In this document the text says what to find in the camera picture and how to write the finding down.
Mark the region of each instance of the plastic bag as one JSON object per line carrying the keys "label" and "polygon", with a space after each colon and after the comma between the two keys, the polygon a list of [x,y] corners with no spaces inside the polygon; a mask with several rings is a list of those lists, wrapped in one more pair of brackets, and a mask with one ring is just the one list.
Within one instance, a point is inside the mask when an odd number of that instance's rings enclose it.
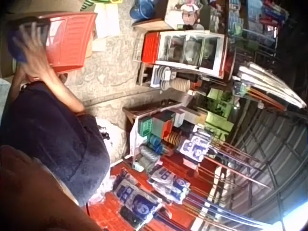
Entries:
{"label": "plastic bag", "polygon": [[190,183],[163,166],[156,166],[151,171],[148,182],[168,200],[182,204],[189,192]]}
{"label": "plastic bag", "polygon": [[95,194],[89,199],[89,205],[101,204],[105,201],[105,194],[112,191],[116,176],[110,176],[110,170]]}
{"label": "plastic bag", "polygon": [[150,172],[151,179],[164,184],[174,191],[188,192],[190,183],[163,166],[157,165]]}

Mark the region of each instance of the concrete floor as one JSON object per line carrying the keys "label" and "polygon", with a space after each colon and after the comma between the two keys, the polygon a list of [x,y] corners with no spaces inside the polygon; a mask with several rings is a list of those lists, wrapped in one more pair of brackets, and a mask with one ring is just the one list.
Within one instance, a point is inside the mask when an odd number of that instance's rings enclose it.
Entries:
{"label": "concrete floor", "polygon": [[[31,13],[46,11],[78,12],[83,0],[24,0],[12,7],[14,13]],[[133,61],[133,47],[137,32],[131,28],[133,21],[129,10],[134,0],[125,0],[118,5],[121,34],[106,38],[103,52],[94,52],[85,60],[80,71],[69,73],[65,83],[69,89],[85,104],[93,115],[106,119],[122,129],[115,139],[120,138],[117,147],[111,153],[111,161],[115,162],[125,152],[127,133],[126,118],[122,107],[132,107],[172,98],[180,100],[182,94],[177,91],[166,91],[136,86],[140,63]]]}

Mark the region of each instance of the corrugated metal roof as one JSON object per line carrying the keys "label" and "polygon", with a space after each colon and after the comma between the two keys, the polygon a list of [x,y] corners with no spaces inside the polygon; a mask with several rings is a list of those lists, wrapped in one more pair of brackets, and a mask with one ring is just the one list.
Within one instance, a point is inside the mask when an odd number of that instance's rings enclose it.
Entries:
{"label": "corrugated metal roof", "polygon": [[[262,172],[247,171],[245,167],[239,170],[271,189],[236,177],[235,183],[244,186],[245,190],[228,192],[226,207],[273,224],[308,199],[307,121],[260,110],[253,103],[240,132],[236,146],[260,159],[262,163],[254,165]],[[232,222],[229,226],[246,230]]]}

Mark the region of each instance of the blue plastic container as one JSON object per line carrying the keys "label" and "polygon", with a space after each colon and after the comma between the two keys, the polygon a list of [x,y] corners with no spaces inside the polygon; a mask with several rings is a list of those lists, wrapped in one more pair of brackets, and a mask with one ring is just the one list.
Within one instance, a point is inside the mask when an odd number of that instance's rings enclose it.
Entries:
{"label": "blue plastic container", "polygon": [[130,9],[129,15],[136,20],[150,19],[154,15],[154,6],[148,1],[140,2]]}

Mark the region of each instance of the green plastic container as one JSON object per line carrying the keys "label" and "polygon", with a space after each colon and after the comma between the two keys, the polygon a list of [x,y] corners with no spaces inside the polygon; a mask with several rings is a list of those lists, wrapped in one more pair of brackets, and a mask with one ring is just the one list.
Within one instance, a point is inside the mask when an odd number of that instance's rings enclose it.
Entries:
{"label": "green plastic container", "polygon": [[153,118],[146,116],[138,121],[138,134],[142,137],[146,137],[152,132]]}
{"label": "green plastic container", "polygon": [[94,3],[122,3],[123,0],[85,0],[81,6],[80,11],[92,6]]}

